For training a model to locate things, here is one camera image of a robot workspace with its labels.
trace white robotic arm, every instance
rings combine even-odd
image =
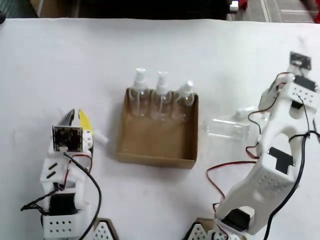
[[[293,62],[292,55],[304,60],[300,64]],[[305,65],[305,59],[309,58],[291,53],[291,73],[286,72],[285,78],[279,76],[261,97],[260,110],[274,104],[269,109],[269,122],[257,139],[259,159],[249,175],[232,187],[216,209],[216,222],[231,233],[254,235],[261,230],[297,180],[303,138],[295,137],[289,142],[291,154],[272,145],[279,134],[285,134],[290,139],[308,133],[307,118],[312,120],[317,112],[317,86],[305,77],[311,69]],[[254,213],[243,210],[245,206],[252,208]]]

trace plastic bottle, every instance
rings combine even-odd
[[[192,105],[195,101],[192,92],[193,86],[194,83],[188,81],[173,95],[172,118],[179,123],[185,123],[190,118]]]
[[[150,90],[147,87],[145,72],[143,68],[136,69],[133,87],[129,90],[130,111],[136,117],[146,116],[149,112]]]
[[[168,91],[167,72],[158,73],[156,89],[151,94],[151,118],[164,121],[171,113],[172,94]]]

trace white tabletop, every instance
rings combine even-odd
[[[203,125],[260,96],[288,67],[289,52],[312,57],[310,78],[319,83],[320,26],[130,19],[7,19],[0,26],[0,234],[5,239],[42,239],[37,211],[20,208],[43,195],[40,174],[51,126],[61,109],[81,108],[105,134],[95,144],[92,174],[103,199],[99,217],[110,218],[121,240],[179,240],[197,217],[212,218],[220,199],[207,182],[213,165],[247,157],[212,138]],[[119,163],[114,158],[125,89],[135,68],[158,71],[169,86],[194,80],[199,95],[198,158],[192,170]],[[301,185],[273,220],[270,240],[316,239],[320,229],[319,146],[308,140]],[[219,169],[212,178],[225,192],[252,166]],[[89,183],[87,198],[97,203]],[[253,239],[261,240],[264,229]]]

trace bottle cap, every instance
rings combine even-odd
[[[158,72],[158,82],[156,84],[156,92],[158,94],[164,95],[168,92],[168,83],[167,83],[167,72],[166,71],[159,71]]]
[[[194,83],[192,81],[187,81],[184,85],[179,88],[179,94],[181,97],[186,98],[192,93],[192,88]]]
[[[137,68],[136,75],[134,79],[133,87],[138,90],[143,90],[147,88],[146,70],[144,68]]]

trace brown cardboard tray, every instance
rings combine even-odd
[[[191,118],[178,123],[150,116],[134,117],[125,92],[116,155],[120,162],[156,167],[191,169],[198,151],[198,95],[194,95]]]

